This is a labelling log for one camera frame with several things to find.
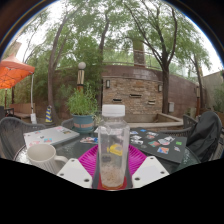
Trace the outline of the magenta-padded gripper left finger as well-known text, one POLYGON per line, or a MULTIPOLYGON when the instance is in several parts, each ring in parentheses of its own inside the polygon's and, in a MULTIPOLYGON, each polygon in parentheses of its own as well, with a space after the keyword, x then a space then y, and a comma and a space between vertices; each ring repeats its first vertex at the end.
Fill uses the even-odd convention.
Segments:
POLYGON ((79 158, 71 158, 58 176, 83 188, 91 188, 96 170, 98 146, 90 148, 79 158))

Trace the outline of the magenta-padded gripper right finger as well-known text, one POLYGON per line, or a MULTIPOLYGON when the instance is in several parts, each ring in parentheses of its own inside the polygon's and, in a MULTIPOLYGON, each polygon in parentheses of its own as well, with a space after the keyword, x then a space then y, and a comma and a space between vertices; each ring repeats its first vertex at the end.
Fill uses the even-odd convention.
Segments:
POLYGON ((169 175, 155 156, 146 156, 134 146, 129 146, 129 173, 134 188, 140 188, 169 175))

